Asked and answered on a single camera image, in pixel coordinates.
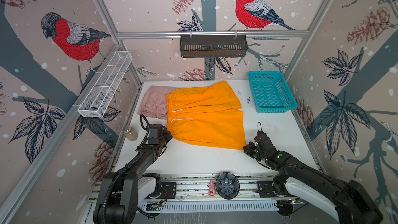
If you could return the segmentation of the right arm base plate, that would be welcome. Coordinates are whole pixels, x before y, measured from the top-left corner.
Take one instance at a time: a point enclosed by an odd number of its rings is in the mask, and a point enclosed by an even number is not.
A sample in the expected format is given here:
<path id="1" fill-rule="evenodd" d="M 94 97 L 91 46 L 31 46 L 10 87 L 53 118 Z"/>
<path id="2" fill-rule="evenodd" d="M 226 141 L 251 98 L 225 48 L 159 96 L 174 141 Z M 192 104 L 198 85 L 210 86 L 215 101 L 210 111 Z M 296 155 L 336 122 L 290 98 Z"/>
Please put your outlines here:
<path id="1" fill-rule="evenodd" d="M 277 193 L 274 188 L 274 182 L 272 180 L 261 180 L 257 181 L 257 193 L 261 198 L 288 198 L 288 199 L 298 199 L 297 196 L 291 195 L 287 192 Z"/>

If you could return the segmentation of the orange shorts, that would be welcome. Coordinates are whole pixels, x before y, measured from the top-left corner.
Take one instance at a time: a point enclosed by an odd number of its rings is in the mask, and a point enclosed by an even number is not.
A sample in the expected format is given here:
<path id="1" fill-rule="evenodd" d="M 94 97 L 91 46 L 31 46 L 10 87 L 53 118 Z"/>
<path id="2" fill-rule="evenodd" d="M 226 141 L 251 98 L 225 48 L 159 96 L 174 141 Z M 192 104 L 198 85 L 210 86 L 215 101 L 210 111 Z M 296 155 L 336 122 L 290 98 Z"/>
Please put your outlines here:
<path id="1" fill-rule="evenodd" d="M 242 105 L 227 82 L 176 89 L 166 100 L 167 129 L 174 139 L 213 148 L 245 146 Z"/>

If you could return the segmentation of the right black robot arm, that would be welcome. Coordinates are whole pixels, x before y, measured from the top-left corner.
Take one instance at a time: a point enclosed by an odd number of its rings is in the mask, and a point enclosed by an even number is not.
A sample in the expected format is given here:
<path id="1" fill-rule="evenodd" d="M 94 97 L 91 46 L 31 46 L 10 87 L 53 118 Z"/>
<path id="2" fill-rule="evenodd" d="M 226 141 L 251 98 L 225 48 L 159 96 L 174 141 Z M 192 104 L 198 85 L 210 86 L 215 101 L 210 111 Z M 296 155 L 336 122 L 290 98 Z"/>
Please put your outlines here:
<path id="1" fill-rule="evenodd" d="M 293 195 L 318 207 L 341 224 L 380 224 L 383 215 L 358 182 L 330 177 L 302 163 L 293 155 L 277 150 L 263 131 L 243 148 L 244 153 L 278 174 L 272 191 Z"/>

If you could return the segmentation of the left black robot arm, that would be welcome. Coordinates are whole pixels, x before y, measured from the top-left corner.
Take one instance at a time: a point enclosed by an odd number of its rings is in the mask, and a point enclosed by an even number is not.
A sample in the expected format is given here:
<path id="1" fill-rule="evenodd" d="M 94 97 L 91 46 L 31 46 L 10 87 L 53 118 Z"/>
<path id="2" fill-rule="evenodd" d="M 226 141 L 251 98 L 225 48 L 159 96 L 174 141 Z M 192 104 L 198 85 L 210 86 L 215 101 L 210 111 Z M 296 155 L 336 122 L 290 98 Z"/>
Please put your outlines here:
<path id="1" fill-rule="evenodd" d="M 131 224 L 138 211 L 138 183 L 146 170 L 163 155 L 173 138 L 161 124 L 150 124 L 140 115 L 141 127 L 146 131 L 137 146 L 137 155 L 117 172 L 107 173 L 101 183 L 94 210 L 96 224 Z"/>

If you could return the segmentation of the pink shorts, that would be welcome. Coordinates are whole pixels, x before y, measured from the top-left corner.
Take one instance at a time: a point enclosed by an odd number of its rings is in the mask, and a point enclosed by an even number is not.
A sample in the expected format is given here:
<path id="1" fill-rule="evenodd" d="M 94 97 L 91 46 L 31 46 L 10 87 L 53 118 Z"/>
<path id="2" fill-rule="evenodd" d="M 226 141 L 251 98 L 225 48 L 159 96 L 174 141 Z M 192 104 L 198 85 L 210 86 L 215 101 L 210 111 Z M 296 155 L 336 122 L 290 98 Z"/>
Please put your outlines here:
<path id="1" fill-rule="evenodd" d="M 167 98 L 177 88 L 151 86 L 145 93 L 137 114 L 145 117 L 167 120 Z"/>

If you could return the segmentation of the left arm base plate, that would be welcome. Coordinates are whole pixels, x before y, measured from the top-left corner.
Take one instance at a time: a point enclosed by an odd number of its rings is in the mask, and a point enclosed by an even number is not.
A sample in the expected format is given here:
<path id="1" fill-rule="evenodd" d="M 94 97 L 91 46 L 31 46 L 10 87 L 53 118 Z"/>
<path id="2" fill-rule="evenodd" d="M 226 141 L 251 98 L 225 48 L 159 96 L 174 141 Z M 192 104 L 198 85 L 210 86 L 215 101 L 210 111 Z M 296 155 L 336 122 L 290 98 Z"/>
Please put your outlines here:
<path id="1" fill-rule="evenodd" d="M 157 184 L 155 187 L 155 191 L 148 195 L 146 199 L 175 199 L 176 197 L 176 187 L 177 183 L 175 182 L 165 182 L 161 184 Z"/>

